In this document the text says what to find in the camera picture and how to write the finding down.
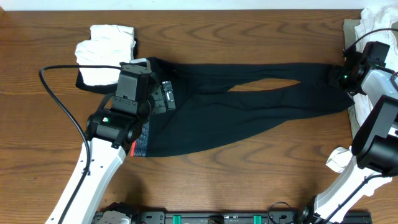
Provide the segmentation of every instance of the wooden tabletop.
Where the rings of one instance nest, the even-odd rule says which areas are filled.
[[[43,223],[75,168],[81,138],[48,96],[38,71],[76,64],[93,24],[136,28],[139,57],[180,63],[342,64],[343,19],[360,11],[5,12],[0,28],[0,222]],[[85,124],[102,96],[75,88],[77,71],[46,73],[50,87]],[[291,85],[262,80],[235,90]],[[234,144],[175,157],[127,157],[101,201],[169,211],[267,210],[306,204],[338,176],[325,165],[351,143],[347,112],[286,122]],[[375,223],[397,220],[398,181],[364,197]]]

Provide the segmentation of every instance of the white wall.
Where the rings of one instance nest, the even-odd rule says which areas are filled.
[[[364,9],[398,0],[0,0],[6,11],[176,9]]]

